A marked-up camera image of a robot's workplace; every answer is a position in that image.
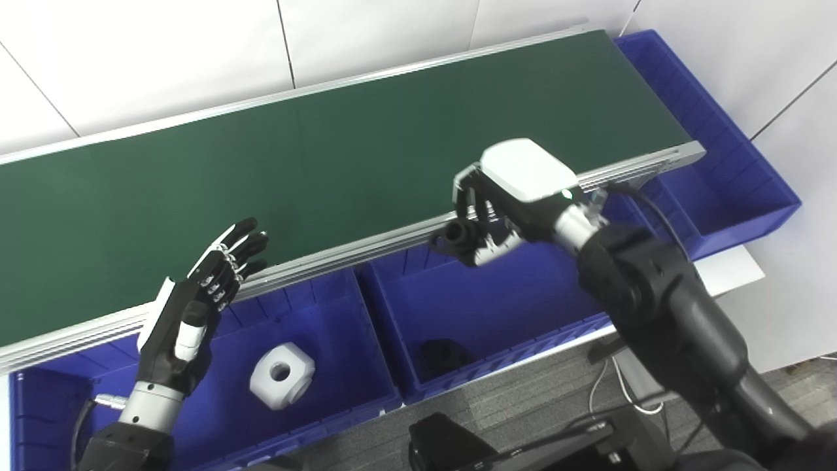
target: black cable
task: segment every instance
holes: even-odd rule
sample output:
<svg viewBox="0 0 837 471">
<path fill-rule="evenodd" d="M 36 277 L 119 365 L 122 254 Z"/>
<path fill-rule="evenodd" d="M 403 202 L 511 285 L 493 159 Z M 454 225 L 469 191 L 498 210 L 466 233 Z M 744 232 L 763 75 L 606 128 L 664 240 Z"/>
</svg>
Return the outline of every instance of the black cable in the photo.
<svg viewBox="0 0 837 471">
<path fill-rule="evenodd" d="M 610 182 L 604 186 L 604 189 L 609 193 L 624 194 L 629 196 L 634 201 L 640 202 L 648 207 L 657 219 L 660 220 L 660 223 L 663 225 L 663 229 L 665 229 L 665 232 L 669 235 L 671 241 L 674 242 L 675 245 L 677 245 L 677 248 L 683 253 L 686 260 L 691 260 L 689 252 L 687 252 L 686 248 L 683 246 L 683 242 L 677 235 L 675 228 L 671 225 L 668 218 L 665 217 L 663 211 L 660 210 L 660 208 L 654 203 L 654 201 L 651 200 L 651 198 L 648 197 L 647 194 L 625 183 Z"/>
<path fill-rule="evenodd" d="M 686 439 L 685 442 L 683 442 L 683 445 L 680 446 L 680 448 L 677 450 L 677 453 L 675 453 L 675 459 L 679 458 L 680 455 L 683 454 L 683 452 L 689 447 L 689 445 L 691 445 L 692 440 L 694 440 L 695 437 L 697 437 L 697 434 L 700 433 L 701 430 L 703 430 L 703 426 L 705 425 L 706 417 L 702 418 L 701 422 L 697 424 L 697 427 L 695 427 L 695 430 L 691 431 L 689 437 Z"/>
<path fill-rule="evenodd" d="M 90 412 L 93 411 L 93 407 L 95 407 L 95 405 L 96 403 L 93 402 L 92 399 L 85 401 L 85 404 L 81 407 L 78 418 L 75 419 L 75 425 L 73 425 L 73 438 L 69 443 L 70 469 L 75 469 L 79 465 L 79 435 L 81 435 L 81 429 L 85 426 L 87 419 L 90 418 Z"/>
<path fill-rule="evenodd" d="M 649 401 L 653 401 L 655 399 L 660 399 L 661 397 L 663 397 L 667 394 L 669 394 L 669 391 L 660 391 L 660 392 L 656 392 L 654 394 L 648 395 L 648 396 L 646 396 L 642 399 L 638 399 L 637 401 L 629 401 L 627 404 L 623 404 L 621 406 L 611 407 L 609 409 L 604 409 L 602 411 L 596 411 L 596 412 L 593 412 L 593 413 L 584 414 L 583 416 L 578 416 L 578 417 L 572 419 L 567 425 L 565 425 L 563 430 L 567 430 L 568 428 L 572 427 L 573 425 L 576 425 L 580 422 L 584 422 L 585 420 L 588 420 L 588 419 L 591 419 L 591 418 L 595 418 L 596 416 L 601 416 L 601 415 L 604 415 L 604 414 L 609 414 L 611 412 L 616 412 L 616 411 L 622 410 L 625 407 L 641 406 L 641 405 L 643 405 L 643 404 L 645 404 Z"/>
</svg>

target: cable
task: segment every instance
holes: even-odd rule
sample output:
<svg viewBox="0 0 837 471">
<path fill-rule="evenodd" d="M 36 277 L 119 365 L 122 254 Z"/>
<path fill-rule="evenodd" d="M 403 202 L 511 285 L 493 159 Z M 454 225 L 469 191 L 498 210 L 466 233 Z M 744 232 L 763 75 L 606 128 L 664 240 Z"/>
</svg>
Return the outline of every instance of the cable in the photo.
<svg viewBox="0 0 837 471">
<path fill-rule="evenodd" d="M 79 465 L 79 435 L 81 435 L 81 428 L 85 426 L 85 422 L 87 422 L 87 419 L 90 418 L 90 412 L 93 411 L 93 407 L 95 407 L 95 405 L 96 403 L 92 399 L 85 401 L 85 404 L 81 407 L 81 411 L 79 412 L 79 417 L 75 419 L 75 425 L 73 425 L 73 438 L 69 443 L 70 469 L 75 469 Z"/>
<path fill-rule="evenodd" d="M 595 418 L 595 416 L 601 416 L 601 415 L 604 415 L 604 414 L 609 414 L 611 412 L 620 411 L 620 410 L 624 409 L 625 407 L 631 407 L 633 405 L 645 404 L 648 401 L 654 401 L 656 399 L 660 399 L 661 397 L 663 397 L 667 394 L 669 394 L 668 391 L 660 391 L 660 392 L 656 392 L 655 394 L 651 394 L 651 395 L 648 395 L 648 396 L 642 398 L 641 401 L 631 401 L 628 404 L 623 404 L 621 406 L 611 407 L 609 409 L 603 409 L 601 411 L 596 411 L 593 414 L 584 414 L 583 416 L 579 416 L 579 417 L 576 417 L 576 418 L 572 419 L 567 425 L 564 426 L 563 430 L 567 430 L 568 428 L 570 428 L 573 425 L 576 425 L 580 422 L 584 422 L 584 421 L 589 420 L 591 418 Z"/>
<path fill-rule="evenodd" d="M 683 242 L 680 241 L 680 237 L 677 235 L 675 228 L 671 225 L 668 218 L 665 217 L 663 211 L 648 197 L 647 194 L 639 191 L 638 189 L 630 186 L 629 184 L 621 184 L 616 182 L 610 182 L 604 186 L 604 189 L 609 193 L 616 193 L 616 194 L 624 194 L 629 196 L 634 201 L 639 201 L 640 203 L 644 204 L 651 210 L 652 213 L 660 220 L 660 223 L 663 225 L 663 229 L 671 238 L 671 241 L 675 243 L 680 252 L 683 253 L 683 256 L 686 260 L 691 260 L 689 257 L 689 252 L 686 251 L 686 248 L 683 246 Z"/>
<path fill-rule="evenodd" d="M 598 378 L 596 381 L 593 382 L 593 387 L 590 388 L 590 397 L 587 399 L 587 410 L 590 411 L 590 414 L 595 417 L 595 413 L 593 412 L 593 394 L 596 393 L 596 388 L 598 388 L 598 384 L 602 382 L 602 378 L 604 378 L 604 372 L 608 370 L 608 363 L 610 359 L 604 359 L 604 365 L 602 365 L 602 371 L 598 374 Z"/>
<path fill-rule="evenodd" d="M 663 403 L 663 415 L 660 418 L 663 420 L 665 440 L 669 443 L 669 446 L 671 446 L 671 430 L 669 430 L 669 412 L 668 409 L 665 408 L 665 403 Z"/>
<path fill-rule="evenodd" d="M 712 414 L 710 413 L 708 416 L 703 417 L 701 419 L 700 423 L 697 424 L 697 427 L 695 427 L 695 430 L 691 431 L 691 433 L 689 434 L 689 437 L 686 439 L 685 442 L 683 442 L 683 444 L 677 450 L 677 453 L 675 453 L 675 459 L 679 458 L 680 455 L 683 454 L 683 452 L 689 447 L 689 445 L 691 445 L 692 440 L 694 440 L 695 437 L 697 437 L 697 434 L 700 433 L 701 430 L 703 430 L 703 426 L 706 425 L 706 419 L 711 415 Z"/>
<path fill-rule="evenodd" d="M 633 402 L 633 400 L 630 398 L 630 394 L 628 394 L 628 388 L 625 387 L 625 380 L 622 377 L 622 370 L 619 369 L 619 362 L 617 362 L 615 358 L 614 368 L 616 369 L 616 377 L 619 378 L 619 385 L 622 386 L 622 394 L 624 394 L 625 399 L 627 399 L 628 402 Z M 636 404 L 634 404 L 634 409 L 636 409 L 636 411 L 640 414 L 645 414 L 646 416 L 655 416 L 663 410 L 663 403 L 661 402 L 660 405 L 657 406 L 657 408 L 653 411 L 649 411 L 648 409 L 645 409 L 641 406 L 637 406 Z"/>
</svg>

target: humanoid robot hand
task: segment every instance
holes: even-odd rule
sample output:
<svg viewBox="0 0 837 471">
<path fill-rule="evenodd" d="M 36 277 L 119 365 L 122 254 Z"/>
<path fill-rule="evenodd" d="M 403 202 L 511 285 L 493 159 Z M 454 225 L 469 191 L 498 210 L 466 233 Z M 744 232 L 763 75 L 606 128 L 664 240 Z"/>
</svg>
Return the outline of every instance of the humanoid robot hand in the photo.
<svg viewBox="0 0 837 471">
<path fill-rule="evenodd" d="M 190 395 L 211 361 L 209 341 L 220 312 L 234 299 L 247 277 L 267 267 L 251 261 L 267 247 L 256 232 L 255 218 L 230 226 L 200 256 L 180 282 L 167 278 L 137 340 L 137 381 L 164 385 Z"/>
</svg>

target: black robotic arm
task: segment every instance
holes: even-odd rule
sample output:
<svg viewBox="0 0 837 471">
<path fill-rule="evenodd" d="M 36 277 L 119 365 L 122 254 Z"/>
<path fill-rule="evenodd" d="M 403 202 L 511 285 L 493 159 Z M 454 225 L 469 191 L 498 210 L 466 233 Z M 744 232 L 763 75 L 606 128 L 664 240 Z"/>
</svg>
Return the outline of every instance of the black robotic arm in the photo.
<svg viewBox="0 0 837 471">
<path fill-rule="evenodd" d="M 454 207 L 458 218 L 432 235 L 433 250 L 470 267 L 519 245 L 498 239 L 556 243 L 577 256 L 582 288 L 651 375 L 688 401 L 725 447 L 770 467 L 812 432 L 750 366 L 744 338 L 682 247 L 643 227 L 609 224 L 575 174 L 534 142 L 486 149 L 456 176 Z"/>
</svg>

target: white block with hole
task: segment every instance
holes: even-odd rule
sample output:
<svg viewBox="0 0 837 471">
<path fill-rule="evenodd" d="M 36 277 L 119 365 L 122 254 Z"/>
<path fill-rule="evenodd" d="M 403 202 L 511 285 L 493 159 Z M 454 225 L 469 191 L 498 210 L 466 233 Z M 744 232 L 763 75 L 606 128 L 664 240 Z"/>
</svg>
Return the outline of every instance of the white block with hole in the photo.
<svg viewBox="0 0 837 471">
<path fill-rule="evenodd" d="M 308 391 L 314 375 L 314 360 L 289 342 L 279 345 L 256 364 L 250 390 L 273 411 L 297 402 Z"/>
</svg>

